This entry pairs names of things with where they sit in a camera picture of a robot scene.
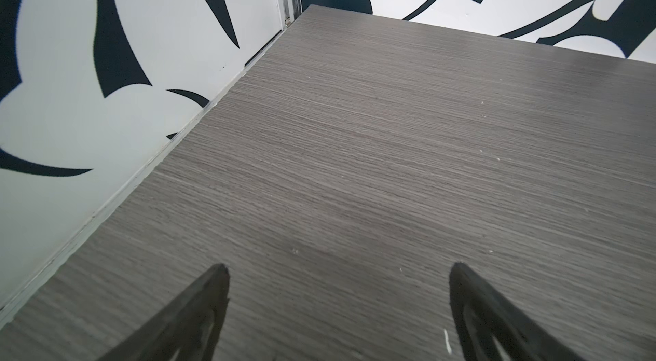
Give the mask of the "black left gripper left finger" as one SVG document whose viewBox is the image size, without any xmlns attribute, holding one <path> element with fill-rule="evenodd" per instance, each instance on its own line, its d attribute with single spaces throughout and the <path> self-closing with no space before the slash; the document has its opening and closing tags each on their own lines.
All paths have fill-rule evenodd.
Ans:
<svg viewBox="0 0 656 361">
<path fill-rule="evenodd" d="M 211 360 L 229 304 L 230 273 L 211 266 L 102 360 Z"/>
</svg>

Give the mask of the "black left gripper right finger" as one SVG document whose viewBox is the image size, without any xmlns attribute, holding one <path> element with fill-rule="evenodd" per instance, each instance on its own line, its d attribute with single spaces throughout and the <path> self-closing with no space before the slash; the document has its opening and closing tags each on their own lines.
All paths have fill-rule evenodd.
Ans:
<svg viewBox="0 0 656 361">
<path fill-rule="evenodd" d="M 449 299 L 466 360 L 580 360 L 471 267 L 456 262 L 449 273 Z"/>
</svg>

